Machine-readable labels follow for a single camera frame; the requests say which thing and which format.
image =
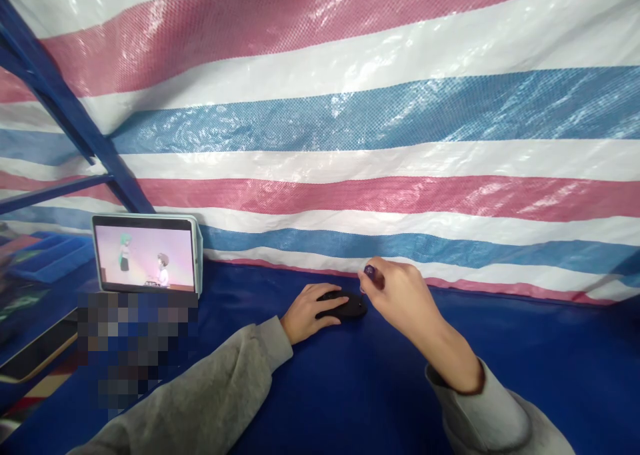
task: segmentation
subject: blue metal frame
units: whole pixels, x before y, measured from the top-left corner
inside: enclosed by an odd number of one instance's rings
[[[48,189],[42,189],[35,192],[28,192],[23,195],[17,195],[8,199],[2,200],[0,203],[0,215],[13,212],[14,210],[24,209],[29,205],[37,204],[47,200],[55,199],[56,197],[62,197],[73,192],[77,192],[82,189],[88,189],[94,185],[100,185],[113,180],[113,177],[109,174],[106,175],[93,175],[92,177],[86,177],[84,179],[77,179],[72,182],[64,184],[54,185]]]
[[[8,0],[0,0],[0,65],[27,84],[89,163],[93,164],[91,157],[97,157],[102,162],[109,176],[96,183],[107,183],[129,212],[155,213],[111,141],[100,133],[63,80],[55,62]],[[40,191],[39,196],[34,199],[44,201],[58,197],[63,193],[73,192],[69,190],[73,187],[77,186],[71,183]],[[29,200],[29,197],[13,197],[9,199],[9,206],[21,205],[17,199],[23,202]],[[6,205],[7,201],[0,201],[0,213],[7,212]]]

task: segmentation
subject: striped tarp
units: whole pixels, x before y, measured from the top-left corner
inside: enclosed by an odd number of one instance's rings
[[[640,292],[640,0],[11,0],[209,256],[607,304]],[[85,163],[0,73],[0,196]],[[3,216],[83,231],[93,187]]]

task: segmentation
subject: pink background on screen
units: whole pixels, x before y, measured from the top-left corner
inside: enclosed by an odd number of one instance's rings
[[[129,272],[120,269],[120,236],[131,236],[129,242]],[[95,227],[100,267],[107,283],[144,285],[149,276],[158,275],[158,254],[169,257],[169,284],[193,288],[193,253],[188,230],[163,228]]]

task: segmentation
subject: blue tray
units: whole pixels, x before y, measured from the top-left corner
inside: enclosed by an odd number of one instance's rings
[[[52,283],[94,257],[93,239],[86,236],[51,234],[20,251],[36,250],[41,252],[13,265],[9,274],[26,280]]]

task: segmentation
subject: green-haired character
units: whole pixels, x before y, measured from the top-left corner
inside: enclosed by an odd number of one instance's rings
[[[131,235],[122,234],[120,236],[120,270],[123,272],[129,272],[129,242],[131,242]]]

